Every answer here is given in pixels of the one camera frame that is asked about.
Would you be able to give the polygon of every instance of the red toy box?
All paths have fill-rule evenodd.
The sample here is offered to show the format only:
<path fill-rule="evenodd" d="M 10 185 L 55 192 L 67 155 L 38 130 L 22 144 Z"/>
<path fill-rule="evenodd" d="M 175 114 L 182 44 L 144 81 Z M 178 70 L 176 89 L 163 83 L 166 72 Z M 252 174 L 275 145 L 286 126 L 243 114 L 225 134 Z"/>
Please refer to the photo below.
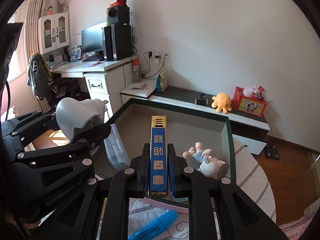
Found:
<path fill-rule="evenodd" d="M 236 87 L 235 95 L 233 96 L 235 109 L 262 117 L 268 103 L 264 99 L 260 101 L 256 96 L 252 98 L 245 97 L 242 91 L 243 88 Z"/>

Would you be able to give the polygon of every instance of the open box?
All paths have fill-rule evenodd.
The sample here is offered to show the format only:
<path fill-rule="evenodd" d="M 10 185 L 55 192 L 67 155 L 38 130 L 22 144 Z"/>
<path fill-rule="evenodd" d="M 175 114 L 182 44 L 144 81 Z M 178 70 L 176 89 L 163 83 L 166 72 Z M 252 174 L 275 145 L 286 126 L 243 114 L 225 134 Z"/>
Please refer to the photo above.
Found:
<path fill-rule="evenodd" d="M 130 160 L 140 156 L 145 143 L 150 143 L 151 116 L 167 117 L 167 143 L 173 143 L 177 156 L 202 142 L 204 149 L 212 149 L 214 157 L 226 164 L 218 173 L 236 181 L 236 161 L 228 117 L 131 98 L 107 122 L 116 124 Z M 118 170 L 108 161 L 105 152 L 92 156 L 95 170 L 114 176 Z"/>

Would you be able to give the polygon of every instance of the cabinet door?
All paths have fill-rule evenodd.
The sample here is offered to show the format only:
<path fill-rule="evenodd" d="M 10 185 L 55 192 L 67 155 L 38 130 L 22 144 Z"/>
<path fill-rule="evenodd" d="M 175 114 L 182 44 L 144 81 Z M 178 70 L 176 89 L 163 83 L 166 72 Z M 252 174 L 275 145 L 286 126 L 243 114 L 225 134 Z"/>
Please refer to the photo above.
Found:
<path fill-rule="evenodd" d="M 41 17 L 38 21 L 38 40 L 39 40 L 39 50 L 41 54 L 45 54 L 56 47 L 56 36 L 55 36 L 55 16 L 49 15 Z"/>
<path fill-rule="evenodd" d="M 55 14 L 55 35 L 57 49 L 70 45 L 68 13 Z"/>

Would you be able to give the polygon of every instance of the transparent plastic sheet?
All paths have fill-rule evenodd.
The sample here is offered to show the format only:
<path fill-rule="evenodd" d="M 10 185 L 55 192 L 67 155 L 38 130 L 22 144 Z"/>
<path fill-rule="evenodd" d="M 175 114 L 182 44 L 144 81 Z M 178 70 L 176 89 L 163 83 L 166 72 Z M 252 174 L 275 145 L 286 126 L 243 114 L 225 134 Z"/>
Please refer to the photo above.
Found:
<path fill-rule="evenodd" d="M 111 133 L 108 138 L 104 139 L 104 146 L 110 163 L 119 170 L 130 166 L 129 157 L 124 149 L 117 126 L 111 124 Z"/>

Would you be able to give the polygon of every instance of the highlighter pen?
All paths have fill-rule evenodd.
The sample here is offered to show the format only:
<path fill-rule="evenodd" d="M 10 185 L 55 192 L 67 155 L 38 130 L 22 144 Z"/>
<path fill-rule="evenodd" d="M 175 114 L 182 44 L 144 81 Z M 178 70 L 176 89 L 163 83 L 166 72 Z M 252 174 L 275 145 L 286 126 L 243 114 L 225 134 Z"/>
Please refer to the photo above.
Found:
<path fill-rule="evenodd" d="M 128 240 L 151 240 L 159 236 L 162 232 L 166 231 L 169 226 L 178 218 L 174 211 L 169 211 L 160 217 L 152 220 L 144 228 L 131 235 Z"/>

